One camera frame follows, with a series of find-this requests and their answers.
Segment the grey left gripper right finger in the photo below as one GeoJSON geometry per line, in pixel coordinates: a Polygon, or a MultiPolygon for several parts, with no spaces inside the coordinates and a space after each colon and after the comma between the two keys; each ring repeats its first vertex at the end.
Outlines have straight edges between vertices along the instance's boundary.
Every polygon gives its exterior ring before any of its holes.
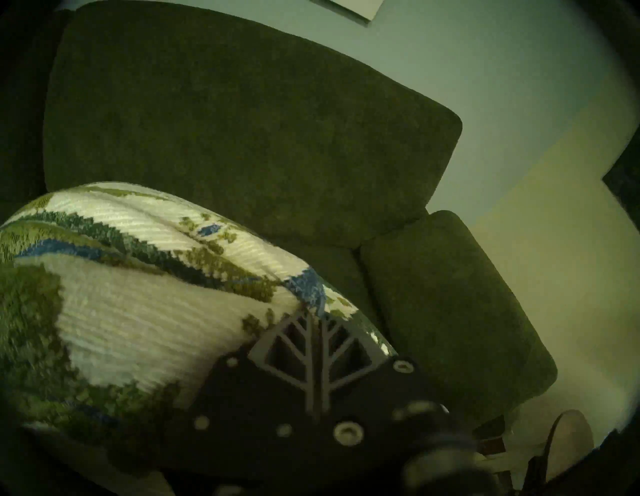
{"type": "Polygon", "coordinates": [[[451,417],[409,358],[350,322],[319,323],[319,467],[330,476],[398,476],[451,449],[451,417]]]}

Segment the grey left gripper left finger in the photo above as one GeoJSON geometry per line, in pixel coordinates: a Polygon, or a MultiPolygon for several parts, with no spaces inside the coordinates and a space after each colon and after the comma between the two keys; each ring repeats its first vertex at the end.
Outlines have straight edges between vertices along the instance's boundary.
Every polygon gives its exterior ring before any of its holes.
{"type": "Polygon", "coordinates": [[[204,476],[266,476],[282,424],[314,416],[314,316],[285,316],[214,364],[169,426],[169,469],[204,476]]]}

